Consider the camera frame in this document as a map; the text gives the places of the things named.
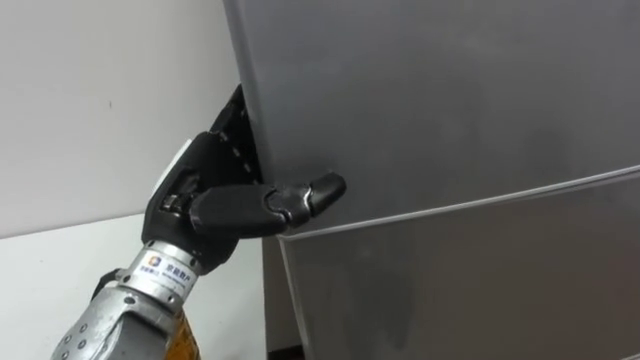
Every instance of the robotic hand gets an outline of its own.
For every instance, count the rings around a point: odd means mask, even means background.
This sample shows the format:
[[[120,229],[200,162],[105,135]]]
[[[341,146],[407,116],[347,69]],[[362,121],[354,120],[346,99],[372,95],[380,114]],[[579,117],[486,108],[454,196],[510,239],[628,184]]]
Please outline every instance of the robotic hand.
[[[294,186],[261,182],[238,87],[212,129],[193,140],[150,199],[138,256],[111,273],[115,286],[98,285],[51,359],[164,359],[176,315],[198,277],[227,261],[238,239],[300,226],[346,190],[335,173]]]

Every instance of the logo label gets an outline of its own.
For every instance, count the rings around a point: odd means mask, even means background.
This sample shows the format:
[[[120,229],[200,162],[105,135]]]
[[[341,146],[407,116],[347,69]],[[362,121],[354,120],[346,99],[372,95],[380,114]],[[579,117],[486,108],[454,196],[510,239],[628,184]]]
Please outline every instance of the logo label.
[[[162,258],[158,256],[152,256],[151,258],[149,258],[149,265],[153,267],[157,267],[158,265],[160,265],[161,262],[162,262]]]

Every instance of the gray surface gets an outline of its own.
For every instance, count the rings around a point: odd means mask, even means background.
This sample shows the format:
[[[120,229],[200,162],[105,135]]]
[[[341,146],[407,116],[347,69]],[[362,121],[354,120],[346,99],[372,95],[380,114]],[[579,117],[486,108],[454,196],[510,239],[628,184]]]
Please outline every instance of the gray surface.
[[[226,5],[269,177],[349,183],[314,228],[640,162],[637,1]]]
[[[267,178],[349,183],[301,233],[640,164],[637,1],[226,0]],[[309,356],[640,350],[638,184],[286,245]]]
[[[311,359],[640,352],[640,180],[285,242]]]

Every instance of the silver metal arm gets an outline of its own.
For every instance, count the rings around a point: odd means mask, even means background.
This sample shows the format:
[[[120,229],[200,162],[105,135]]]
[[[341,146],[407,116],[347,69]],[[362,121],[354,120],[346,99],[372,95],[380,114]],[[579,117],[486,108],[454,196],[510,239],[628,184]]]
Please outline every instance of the silver metal arm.
[[[52,360],[164,359],[202,269],[187,252],[150,241],[105,287],[56,347]]]

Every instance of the white wall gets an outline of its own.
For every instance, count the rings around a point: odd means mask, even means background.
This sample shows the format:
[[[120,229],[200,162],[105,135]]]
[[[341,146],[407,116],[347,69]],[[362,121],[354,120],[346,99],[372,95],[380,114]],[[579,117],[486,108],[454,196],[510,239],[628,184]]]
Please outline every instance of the white wall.
[[[48,359],[86,308],[98,279],[140,250],[142,215],[0,240],[3,359]],[[266,358],[262,245],[243,240],[198,280],[186,305],[202,358]]]
[[[141,212],[238,82],[220,0],[0,1],[0,237]]]
[[[175,151],[211,125],[238,82],[221,0],[0,0],[0,238],[141,212]],[[11,278],[11,297],[0,297],[9,309],[0,324],[16,324],[0,329],[0,344],[27,349],[7,358],[47,358],[99,275],[131,260],[137,226],[0,240],[0,271],[30,269]],[[265,254],[271,350],[299,343],[274,246]],[[232,264],[207,277],[188,308],[196,334],[242,347],[242,337],[211,325],[222,316],[216,304],[238,301],[218,294],[216,281],[255,280],[239,265],[232,273]],[[255,305],[229,316],[253,317],[263,311]],[[217,344],[200,343],[205,354]]]

